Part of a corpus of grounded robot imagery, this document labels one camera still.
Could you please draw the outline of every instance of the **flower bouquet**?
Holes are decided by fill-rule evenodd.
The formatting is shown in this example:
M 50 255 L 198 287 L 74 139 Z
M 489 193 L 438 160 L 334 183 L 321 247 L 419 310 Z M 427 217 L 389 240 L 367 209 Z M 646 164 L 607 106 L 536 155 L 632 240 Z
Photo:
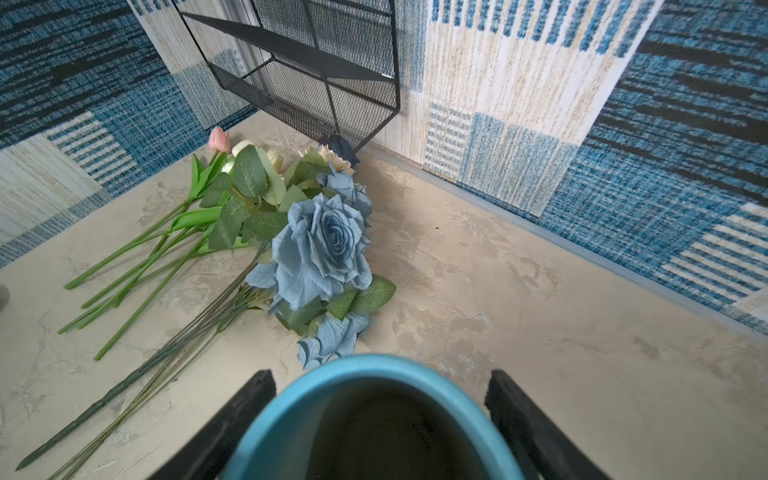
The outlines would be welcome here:
M 345 150 L 341 138 L 328 143 L 338 151 Z M 127 251 L 136 246 L 134 243 L 152 236 L 161 239 L 148 260 L 122 277 L 127 283 L 100 304 L 108 306 L 96 316 L 119 305 L 124 295 L 152 275 L 144 275 L 148 268 L 145 267 L 168 251 L 167 243 L 175 245 L 184 238 L 197 236 L 194 247 L 183 257 L 158 270 L 176 273 L 178 266 L 195 256 L 251 246 L 256 249 L 253 261 L 149 360 L 31 453 L 17 469 L 32 463 L 154 370 L 149 382 L 118 418 L 51 476 L 72 478 L 122 422 L 173 382 L 246 310 L 265 310 L 294 331 L 298 337 L 299 361 L 308 369 L 335 356 L 352 355 L 358 335 L 371 322 L 371 314 L 394 295 L 395 285 L 373 274 L 365 258 L 371 242 L 367 229 L 372 205 L 365 186 L 353 181 L 352 163 L 321 145 L 317 150 L 300 153 L 298 160 L 283 169 L 279 155 L 249 141 L 240 142 L 229 152 L 229 139 L 220 129 L 214 131 L 209 144 L 219 151 L 207 168 L 202 168 L 194 159 L 193 187 L 182 207 L 153 226 L 154 230 L 123 247 Z M 195 200 L 200 200 L 199 207 L 188 211 Z M 166 222 L 170 222 L 170 226 L 157 233 Z M 180 233 L 171 238 L 174 232 Z M 119 250 L 117 255 L 108 257 L 102 266 L 120 254 Z M 139 313 L 171 276 L 166 276 Z M 136 316 L 134 314 L 126 325 Z M 84 326 L 82 324 L 82 318 L 75 319 L 68 327 Z M 118 333 L 124 333 L 125 329 L 126 326 Z M 108 346 L 117 338 L 116 334 Z M 106 349 L 102 349 L 97 359 Z

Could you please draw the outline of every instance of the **pink tulip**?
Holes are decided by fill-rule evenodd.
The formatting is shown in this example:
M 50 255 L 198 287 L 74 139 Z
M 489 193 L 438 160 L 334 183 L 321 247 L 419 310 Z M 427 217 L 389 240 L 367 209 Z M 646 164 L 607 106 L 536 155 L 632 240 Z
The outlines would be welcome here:
M 221 127 L 216 127 L 210 131 L 210 137 L 208 138 L 208 146 L 214 150 L 232 153 L 232 146 L 230 145 L 230 135 L 222 130 Z

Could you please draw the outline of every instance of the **mesh basket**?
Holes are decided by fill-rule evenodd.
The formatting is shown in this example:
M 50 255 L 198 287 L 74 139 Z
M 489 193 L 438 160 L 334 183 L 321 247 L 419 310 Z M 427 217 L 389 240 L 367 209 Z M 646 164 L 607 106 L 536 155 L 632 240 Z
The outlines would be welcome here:
M 223 89 L 308 137 L 340 135 L 357 152 L 400 109 L 394 0 L 251 0 L 248 24 L 174 6 Z M 205 28 L 268 58 L 233 73 L 200 46 Z

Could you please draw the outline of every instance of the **metal frame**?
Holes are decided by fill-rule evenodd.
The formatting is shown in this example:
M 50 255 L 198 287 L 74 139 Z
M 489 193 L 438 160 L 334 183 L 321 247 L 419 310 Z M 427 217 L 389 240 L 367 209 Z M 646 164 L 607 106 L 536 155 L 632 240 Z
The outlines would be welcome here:
M 313 4 L 313 5 L 327 5 L 327 4 L 325 4 L 325 3 L 321 4 L 317 0 L 300 0 L 300 1 L 301 1 L 302 5 L 303 5 L 304 15 L 306 17 L 306 22 L 307 22 L 307 24 L 309 26 L 310 34 L 312 36 L 312 40 L 313 40 L 313 44 L 314 44 L 314 45 L 310 45 L 310 46 L 313 46 L 318 51 L 323 51 L 320 48 L 319 41 L 318 41 L 318 38 L 317 38 L 317 33 L 316 33 L 316 29 L 315 29 L 315 23 L 314 23 L 314 20 L 313 20 L 312 13 L 310 11 L 310 3 Z M 253 0 L 248 0 L 248 2 L 250 3 L 251 8 L 253 9 L 253 14 L 254 14 L 254 16 L 255 16 L 255 18 L 257 20 L 257 23 L 259 24 L 259 27 L 264 28 L 262 20 L 261 20 L 261 17 L 259 15 L 259 12 L 258 12 L 258 10 L 256 8 L 256 5 L 254 4 L 254 1 Z M 361 98 L 361 99 L 363 99 L 365 101 L 368 101 L 368 102 L 370 102 L 370 103 L 372 103 L 374 105 L 377 105 L 378 107 L 390 110 L 391 113 L 385 118 L 385 120 L 383 122 L 381 122 L 366 137 L 364 137 L 362 139 L 362 141 L 360 141 L 357 145 L 355 145 L 353 147 L 353 150 L 355 152 L 357 152 L 360 148 L 362 148 L 362 146 L 364 146 L 366 143 L 368 143 L 368 141 L 370 141 L 371 138 L 373 138 L 374 135 L 379 133 L 379 131 L 381 131 L 381 129 L 384 128 L 384 126 L 387 123 L 389 123 L 395 117 L 395 115 L 397 115 L 400 112 L 400 107 L 401 107 L 401 98 L 400 98 L 400 68 L 399 68 L 399 55 L 398 55 L 398 49 L 397 49 L 397 30 L 396 30 L 395 0 L 389 0 L 389 12 L 385 12 L 385 11 L 379 10 L 377 8 L 369 7 L 368 5 L 359 4 L 357 2 L 354 2 L 353 0 L 325 0 L 325 2 L 332 3 L 332 4 L 337 4 L 337 5 L 344 5 L 344 6 L 349 7 L 349 8 L 359 9 L 360 11 L 368 12 L 369 14 L 380 15 L 382 18 L 384 18 L 386 21 L 389 22 L 390 35 L 391 35 L 391 38 L 392 38 L 392 63 L 393 63 L 393 74 L 394 74 L 393 77 L 392 77 L 392 83 L 393 83 L 394 88 L 395 88 L 395 106 L 394 107 L 391 104 L 386 104 L 386 103 L 384 103 L 384 102 L 382 102 L 382 101 L 380 101 L 380 100 L 378 100 L 376 98 L 372 98 L 372 97 L 370 97 L 367 94 L 363 94 L 362 92 L 356 91 L 356 90 L 354 90 L 352 88 L 348 88 L 348 87 L 345 87 L 345 86 L 343 86 L 341 84 L 336 83 L 332 79 L 329 79 L 329 77 L 326 75 L 326 72 L 324 70 L 322 70 L 322 69 L 319 72 L 320 75 L 314 74 L 311 71 L 307 71 L 309 69 L 303 70 L 302 68 L 298 68 L 295 65 L 292 65 L 292 64 L 290 64 L 288 62 L 280 60 L 279 58 L 275 57 L 274 54 L 272 54 L 272 52 L 269 52 L 270 53 L 270 57 L 267 60 L 263 61 L 260 65 L 257 65 L 255 68 L 253 68 L 250 71 L 248 71 L 245 75 L 242 75 L 242 76 L 238 77 L 237 75 L 231 74 L 230 72 L 227 72 L 227 73 L 229 75 L 231 75 L 232 77 L 238 77 L 241 81 L 243 81 L 243 83 L 247 84 L 248 87 L 254 88 L 254 89 L 258 90 L 258 92 L 260 94 L 262 94 L 263 96 L 265 96 L 267 98 L 270 98 L 273 101 L 277 101 L 280 104 L 285 104 L 286 106 L 288 106 L 289 108 L 292 108 L 296 112 L 298 112 L 298 113 L 300 113 L 300 114 L 302 114 L 302 115 L 304 115 L 306 117 L 311 118 L 313 121 L 319 122 L 320 124 L 323 124 L 323 125 L 326 125 L 331 131 L 334 131 L 339 136 L 342 134 L 342 132 L 341 132 L 341 128 L 339 126 L 339 118 L 338 118 L 338 114 L 337 114 L 336 105 L 334 104 L 333 96 L 331 95 L 331 87 L 332 86 L 334 88 L 337 88 L 337 89 L 339 89 L 341 91 L 346 92 L 347 94 L 354 95 L 354 96 L 356 96 L 358 98 Z M 228 91 L 232 91 L 233 93 L 237 94 L 236 92 L 234 92 L 232 90 L 231 86 L 230 87 L 225 86 L 225 84 L 222 82 L 222 79 L 220 78 L 220 75 L 214 70 L 214 67 L 215 67 L 215 68 L 218 68 L 218 69 L 220 69 L 222 71 L 226 71 L 225 69 L 223 69 L 222 67 L 219 67 L 218 65 L 213 65 L 208 60 L 207 56 L 203 52 L 203 49 L 200 47 L 200 43 L 195 38 L 195 35 L 192 33 L 192 29 L 190 28 L 189 24 L 187 23 L 186 13 L 182 12 L 179 9 L 177 0 L 171 0 L 171 3 L 173 3 L 174 8 L 176 9 L 176 12 L 178 13 L 179 17 L 181 18 L 181 21 L 184 23 L 184 26 L 186 27 L 187 32 L 189 32 L 190 37 L 192 37 L 192 41 L 194 42 L 195 46 L 197 47 L 197 50 L 200 52 L 200 56 L 206 62 L 206 65 L 208 66 L 211 74 L 217 79 L 217 81 L 219 82 L 219 85 L 222 88 L 224 88 L 225 90 L 228 90 Z M 311 78 L 315 78 L 316 80 L 320 80 L 320 81 L 322 81 L 324 83 L 325 89 L 326 89 L 326 95 L 328 97 L 328 103 L 329 103 L 329 106 L 330 106 L 331 114 L 333 116 L 333 125 L 328 125 L 322 119 L 317 118 L 317 117 L 311 115 L 309 112 L 305 111 L 302 108 L 299 108 L 298 106 L 292 104 L 291 102 L 287 101 L 286 99 L 278 98 L 274 94 L 272 94 L 270 92 L 267 92 L 267 91 L 264 91 L 262 89 L 259 89 L 259 88 L 255 87 L 255 86 L 253 86 L 251 83 L 247 82 L 246 79 L 249 76 L 251 76 L 254 73 L 258 72 L 261 68 L 265 67 L 266 65 L 268 65 L 269 63 L 271 63 L 273 61 L 277 62 L 277 63 L 280 63 L 282 65 L 285 65 L 285 66 L 287 66 L 289 68 L 292 68 L 293 70 L 298 71 L 301 74 L 308 75 Z

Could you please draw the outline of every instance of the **black mesh rack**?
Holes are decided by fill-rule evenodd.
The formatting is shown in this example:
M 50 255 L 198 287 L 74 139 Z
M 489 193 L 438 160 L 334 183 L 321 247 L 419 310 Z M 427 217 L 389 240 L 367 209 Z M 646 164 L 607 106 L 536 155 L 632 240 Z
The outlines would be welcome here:
M 188 12 L 179 1 L 174 7 L 219 85 L 316 141 L 340 135 L 357 152 L 400 111 L 394 0 L 242 0 L 245 22 Z M 206 55 L 194 33 L 203 28 L 267 58 L 233 73 L 231 62 Z

